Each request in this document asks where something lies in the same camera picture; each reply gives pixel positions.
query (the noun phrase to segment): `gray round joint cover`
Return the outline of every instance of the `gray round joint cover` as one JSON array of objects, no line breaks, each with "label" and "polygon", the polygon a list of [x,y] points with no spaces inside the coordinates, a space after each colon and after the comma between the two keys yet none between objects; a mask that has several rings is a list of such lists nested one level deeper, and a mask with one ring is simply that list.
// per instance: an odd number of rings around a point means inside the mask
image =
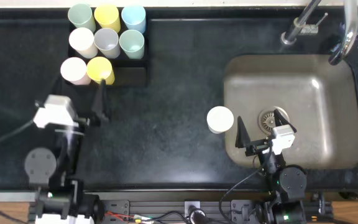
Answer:
[{"label": "gray round joint cover", "polygon": [[30,184],[48,184],[56,166],[55,155],[44,147],[31,150],[24,162],[24,170],[29,176]]}]

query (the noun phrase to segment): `faucet handle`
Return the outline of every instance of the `faucet handle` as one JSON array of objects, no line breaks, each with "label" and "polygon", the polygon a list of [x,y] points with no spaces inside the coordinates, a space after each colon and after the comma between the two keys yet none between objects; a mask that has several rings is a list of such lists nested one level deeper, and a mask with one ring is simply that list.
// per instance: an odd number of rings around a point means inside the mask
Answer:
[{"label": "faucet handle", "polygon": [[299,35],[316,35],[318,33],[318,26],[328,16],[328,13],[324,13],[323,17],[316,24],[306,24],[303,26]]}]

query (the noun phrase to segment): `yellow cup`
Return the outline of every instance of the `yellow cup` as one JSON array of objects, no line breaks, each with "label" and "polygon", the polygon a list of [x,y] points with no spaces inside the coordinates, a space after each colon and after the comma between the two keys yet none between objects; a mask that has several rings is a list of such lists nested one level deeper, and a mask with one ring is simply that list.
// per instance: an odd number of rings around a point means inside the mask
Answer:
[{"label": "yellow cup", "polygon": [[113,4],[102,4],[94,10],[94,18],[102,28],[110,28],[117,33],[121,30],[118,9]]},{"label": "yellow cup", "polygon": [[107,85],[112,85],[116,79],[110,61],[104,57],[92,58],[86,65],[86,72],[97,83],[106,80]]}]

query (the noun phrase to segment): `white cup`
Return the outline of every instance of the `white cup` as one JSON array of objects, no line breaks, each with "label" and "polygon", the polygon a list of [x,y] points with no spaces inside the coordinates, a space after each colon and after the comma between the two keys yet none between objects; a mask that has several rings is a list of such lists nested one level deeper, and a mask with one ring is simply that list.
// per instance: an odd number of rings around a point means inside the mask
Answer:
[{"label": "white cup", "polygon": [[131,59],[141,59],[144,56],[144,37],[137,30],[127,30],[119,38],[119,45]]},{"label": "white cup", "polygon": [[76,4],[68,10],[68,19],[75,27],[85,27],[90,31],[96,30],[92,9],[87,4]]},{"label": "white cup", "polygon": [[74,85],[89,85],[91,78],[86,73],[86,63],[78,57],[66,59],[60,67],[62,77]]},{"label": "white cup", "polygon": [[231,128],[234,123],[234,116],[228,108],[216,106],[208,112],[206,122],[212,133],[220,134]]},{"label": "white cup", "polygon": [[146,31],[146,10],[142,6],[127,6],[121,12],[122,20],[128,29]]},{"label": "white cup", "polygon": [[118,40],[117,32],[110,28],[100,29],[94,34],[95,46],[107,58],[117,58],[121,53]]},{"label": "white cup", "polygon": [[84,27],[73,30],[68,38],[70,46],[84,58],[93,58],[98,54],[98,49],[93,40],[92,31]]}]

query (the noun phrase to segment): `sink drain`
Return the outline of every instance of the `sink drain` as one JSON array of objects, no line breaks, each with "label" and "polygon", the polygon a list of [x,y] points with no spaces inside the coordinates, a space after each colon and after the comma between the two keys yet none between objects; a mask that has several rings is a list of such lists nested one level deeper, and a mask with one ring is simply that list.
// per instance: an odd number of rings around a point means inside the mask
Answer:
[{"label": "sink drain", "polygon": [[273,111],[275,109],[278,109],[278,111],[283,115],[283,117],[290,122],[290,118],[287,115],[287,112],[283,110],[282,108],[279,108],[277,106],[273,106],[271,108],[268,108],[266,110],[263,110],[259,113],[258,123],[259,128],[265,133],[265,134],[271,134],[272,129],[276,127],[275,121],[274,121],[274,113]]}]

